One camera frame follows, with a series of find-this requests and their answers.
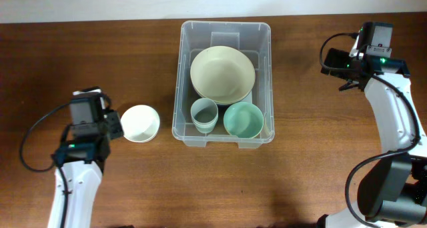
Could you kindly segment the mint green small bowl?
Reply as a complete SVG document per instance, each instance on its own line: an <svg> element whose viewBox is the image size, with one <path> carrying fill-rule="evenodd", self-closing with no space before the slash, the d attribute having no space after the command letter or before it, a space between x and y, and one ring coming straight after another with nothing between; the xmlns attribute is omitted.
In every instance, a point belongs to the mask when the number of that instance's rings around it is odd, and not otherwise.
<svg viewBox="0 0 427 228"><path fill-rule="evenodd" d="M264 127L264 117L256 105L248 102L238 102L226 109L223 123L230 135L243 139L252 139L261 133Z"/></svg>

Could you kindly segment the yellow small bowl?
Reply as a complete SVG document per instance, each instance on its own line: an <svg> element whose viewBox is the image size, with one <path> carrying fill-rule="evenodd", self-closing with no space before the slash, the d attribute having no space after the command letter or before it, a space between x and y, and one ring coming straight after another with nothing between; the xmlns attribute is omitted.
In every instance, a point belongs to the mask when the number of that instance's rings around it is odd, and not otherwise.
<svg viewBox="0 0 427 228"><path fill-rule="evenodd" d="M270 134L270 129L268 128L268 116L267 114L265 114L263 116L263 127L260 132L260 138L266 139L269 134Z"/></svg>

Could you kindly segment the white small bowl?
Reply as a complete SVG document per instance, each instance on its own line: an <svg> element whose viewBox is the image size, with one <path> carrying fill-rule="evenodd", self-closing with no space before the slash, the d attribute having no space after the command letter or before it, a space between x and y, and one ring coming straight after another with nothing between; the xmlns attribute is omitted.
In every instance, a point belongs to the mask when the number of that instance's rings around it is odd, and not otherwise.
<svg viewBox="0 0 427 228"><path fill-rule="evenodd" d="M151 141L159 131L159 114L148 105L136 105L122 115L121 126L127 140L145 143Z"/></svg>

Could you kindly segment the grey cup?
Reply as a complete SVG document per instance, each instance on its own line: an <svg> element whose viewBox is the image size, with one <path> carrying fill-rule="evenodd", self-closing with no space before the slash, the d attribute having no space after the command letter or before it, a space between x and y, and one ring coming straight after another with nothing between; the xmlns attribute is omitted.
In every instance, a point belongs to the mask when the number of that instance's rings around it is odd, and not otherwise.
<svg viewBox="0 0 427 228"><path fill-rule="evenodd" d="M190 114L195 123L209 123L217 119L218 106L211 99L200 98L192 104Z"/></svg>

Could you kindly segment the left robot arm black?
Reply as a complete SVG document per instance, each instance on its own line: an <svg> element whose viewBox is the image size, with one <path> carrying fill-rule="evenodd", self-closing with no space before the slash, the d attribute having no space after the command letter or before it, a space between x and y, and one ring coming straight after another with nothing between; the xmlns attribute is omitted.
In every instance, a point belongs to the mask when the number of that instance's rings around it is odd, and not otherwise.
<svg viewBox="0 0 427 228"><path fill-rule="evenodd" d="M71 114L51 155L55 194L48 227L89 227L93 203L111 153L109 142L123 137L119 113L100 87L73 92Z"/></svg>

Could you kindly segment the beige large bowl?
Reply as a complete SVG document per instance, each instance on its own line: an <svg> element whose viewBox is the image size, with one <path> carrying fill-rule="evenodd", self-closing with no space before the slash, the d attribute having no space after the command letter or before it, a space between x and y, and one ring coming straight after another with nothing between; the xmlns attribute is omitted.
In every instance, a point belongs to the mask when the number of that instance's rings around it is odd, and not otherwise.
<svg viewBox="0 0 427 228"><path fill-rule="evenodd" d="M252 91L256 71L241 51L213 46L195 56L190 65L190 79L193 88L208 99L231 103Z"/></svg>

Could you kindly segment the mint green cup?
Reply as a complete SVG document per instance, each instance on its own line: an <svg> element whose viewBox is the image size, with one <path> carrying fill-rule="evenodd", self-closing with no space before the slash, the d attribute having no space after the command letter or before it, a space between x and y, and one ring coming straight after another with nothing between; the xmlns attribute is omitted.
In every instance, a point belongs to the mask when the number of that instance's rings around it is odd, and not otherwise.
<svg viewBox="0 0 427 228"><path fill-rule="evenodd" d="M215 128L215 124L211 124L211 125L198 125L195 124L195 128L200 132L200 133L210 133L214 130Z"/></svg>

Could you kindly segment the cream white cup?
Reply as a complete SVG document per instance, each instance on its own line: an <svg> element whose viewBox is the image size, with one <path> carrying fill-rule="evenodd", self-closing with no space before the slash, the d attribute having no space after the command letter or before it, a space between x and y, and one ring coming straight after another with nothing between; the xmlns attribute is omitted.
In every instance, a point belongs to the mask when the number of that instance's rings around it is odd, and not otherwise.
<svg viewBox="0 0 427 228"><path fill-rule="evenodd" d="M218 121L218 118L212 119L211 121L208 121L208 122L201 122L201 121L198 121L197 119L192 119L192 121L196 127L215 127Z"/></svg>

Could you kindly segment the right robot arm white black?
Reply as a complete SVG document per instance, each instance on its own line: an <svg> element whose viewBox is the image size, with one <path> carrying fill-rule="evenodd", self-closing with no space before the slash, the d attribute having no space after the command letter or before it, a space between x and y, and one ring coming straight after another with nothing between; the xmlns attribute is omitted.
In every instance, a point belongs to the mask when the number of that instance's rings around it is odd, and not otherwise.
<svg viewBox="0 0 427 228"><path fill-rule="evenodd" d="M345 184L346 209L317 227L410 227L426 224L426 133L411 96L410 72L391 57L393 26L365 22L349 33L349 52L331 48L321 72L358 88L374 112L382 151L357 164Z"/></svg>

